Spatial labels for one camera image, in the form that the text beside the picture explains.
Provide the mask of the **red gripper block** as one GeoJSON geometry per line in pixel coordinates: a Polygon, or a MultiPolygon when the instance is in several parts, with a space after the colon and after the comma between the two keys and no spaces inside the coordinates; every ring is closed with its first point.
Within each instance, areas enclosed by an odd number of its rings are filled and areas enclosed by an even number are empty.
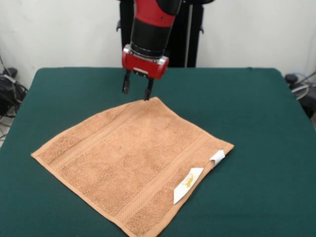
{"type": "Polygon", "coordinates": [[[148,77],[148,85],[145,89],[144,101],[148,101],[151,97],[154,79],[161,79],[164,75],[169,63],[169,58],[162,56],[158,59],[143,57],[136,54],[129,44],[122,51],[122,66],[126,69],[122,93],[128,94],[130,86],[130,73],[136,72],[148,77]]]}

